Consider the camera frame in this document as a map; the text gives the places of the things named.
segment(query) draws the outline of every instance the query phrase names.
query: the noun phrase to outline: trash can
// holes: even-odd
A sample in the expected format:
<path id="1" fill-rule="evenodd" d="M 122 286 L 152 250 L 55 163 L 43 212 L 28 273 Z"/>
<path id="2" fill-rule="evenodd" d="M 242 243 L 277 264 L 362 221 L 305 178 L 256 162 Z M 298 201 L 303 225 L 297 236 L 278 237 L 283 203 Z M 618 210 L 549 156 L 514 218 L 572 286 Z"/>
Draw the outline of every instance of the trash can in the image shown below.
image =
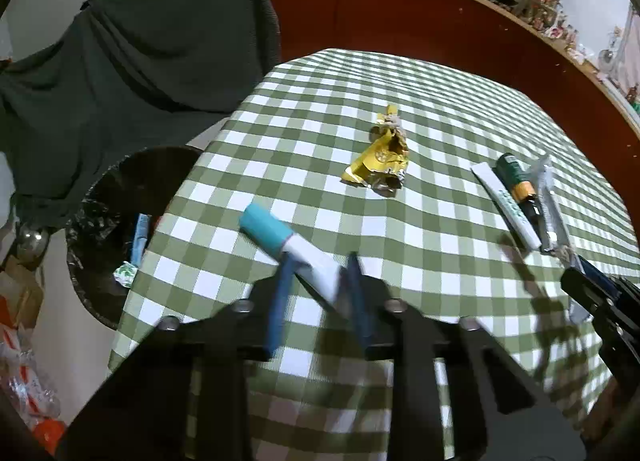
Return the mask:
<path id="1" fill-rule="evenodd" d="M 67 265 L 78 298 L 89 313 L 116 329 L 129 289 L 113 272 L 129 261 L 140 214 L 151 217 L 149 236 L 201 150 L 150 148 L 112 166 L 87 192 L 65 228 Z"/>

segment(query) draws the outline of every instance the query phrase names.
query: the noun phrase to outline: green and white tablecloth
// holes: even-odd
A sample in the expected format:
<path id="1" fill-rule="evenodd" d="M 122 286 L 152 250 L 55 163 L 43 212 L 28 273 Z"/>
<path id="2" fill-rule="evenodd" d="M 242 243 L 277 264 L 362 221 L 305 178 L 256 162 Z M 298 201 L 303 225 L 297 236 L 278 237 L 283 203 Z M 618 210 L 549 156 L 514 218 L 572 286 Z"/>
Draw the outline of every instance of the green and white tablecloth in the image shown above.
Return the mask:
<path id="1" fill-rule="evenodd" d="M 340 181 L 389 103 L 411 152 L 395 198 Z M 507 151 L 523 162 L 549 152 L 578 252 L 638 282 L 622 200 L 526 96 L 418 60 L 326 50 L 277 66 L 197 161 L 145 253 L 110 368 L 161 316 L 208 317 L 272 274 L 274 261 L 238 233 L 257 202 L 338 261 L 357 251 L 365 273 L 426 315 L 478 316 L 569 418 L 584 417 L 610 376 L 599 338 L 590 324 L 570 325 L 558 261 L 520 256 L 470 171 Z M 446 377 L 436 370 L 450 443 Z M 298 281 L 284 346 L 249 385 L 256 459 L 384 459 L 390 362 L 365 362 L 345 322 Z"/>

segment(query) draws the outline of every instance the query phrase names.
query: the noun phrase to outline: bolt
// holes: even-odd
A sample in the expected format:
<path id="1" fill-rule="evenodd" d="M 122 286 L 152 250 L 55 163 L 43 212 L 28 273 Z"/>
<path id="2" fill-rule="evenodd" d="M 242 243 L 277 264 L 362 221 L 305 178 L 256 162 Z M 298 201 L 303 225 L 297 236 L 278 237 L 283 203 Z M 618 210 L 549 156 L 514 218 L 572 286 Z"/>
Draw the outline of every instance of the bolt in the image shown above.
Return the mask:
<path id="1" fill-rule="evenodd" d="M 482 328 L 480 322 L 472 316 L 463 316 L 458 320 L 458 324 L 462 329 L 466 329 L 467 331 L 477 331 Z"/>
<path id="2" fill-rule="evenodd" d="M 175 331 L 180 327 L 180 319 L 177 316 L 163 316 L 158 322 L 158 329 L 162 331 Z"/>
<path id="3" fill-rule="evenodd" d="M 236 303 L 234 304 L 234 311 L 236 313 L 250 313 L 253 308 L 254 303 L 246 298 L 236 300 Z"/>
<path id="4" fill-rule="evenodd" d="M 406 309 L 406 302 L 399 298 L 390 298 L 385 301 L 385 309 L 389 313 L 402 313 Z"/>

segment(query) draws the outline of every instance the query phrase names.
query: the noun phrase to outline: crumpled yellow wrapper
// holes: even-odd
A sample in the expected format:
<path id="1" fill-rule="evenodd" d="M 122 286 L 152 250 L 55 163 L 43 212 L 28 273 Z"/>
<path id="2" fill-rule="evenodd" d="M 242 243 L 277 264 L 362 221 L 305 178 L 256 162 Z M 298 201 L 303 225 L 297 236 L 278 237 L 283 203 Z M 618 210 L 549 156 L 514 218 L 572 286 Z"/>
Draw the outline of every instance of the crumpled yellow wrapper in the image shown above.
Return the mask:
<path id="1" fill-rule="evenodd" d="M 398 108 L 387 105 L 386 114 L 379 114 L 376 123 L 380 137 L 345 169 L 341 178 L 373 189 L 396 190 L 404 183 L 404 171 L 409 163 Z"/>

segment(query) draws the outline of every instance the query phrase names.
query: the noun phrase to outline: white floor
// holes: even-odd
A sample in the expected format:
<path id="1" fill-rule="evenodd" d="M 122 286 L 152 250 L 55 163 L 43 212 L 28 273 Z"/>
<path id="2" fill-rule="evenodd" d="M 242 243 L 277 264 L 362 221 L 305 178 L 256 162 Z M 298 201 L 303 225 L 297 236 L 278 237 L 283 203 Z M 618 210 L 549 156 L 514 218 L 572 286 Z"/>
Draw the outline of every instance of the white floor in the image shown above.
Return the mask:
<path id="1" fill-rule="evenodd" d="M 224 121 L 190 144 L 206 148 Z M 92 317 L 78 299 L 66 267 L 63 230 L 52 236 L 41 274 L 45 297 L 33 332 L 33 349 L 38 367 L 58 391 L 62 420 L 70 423 L 104 380 L 114 331 Z"/>

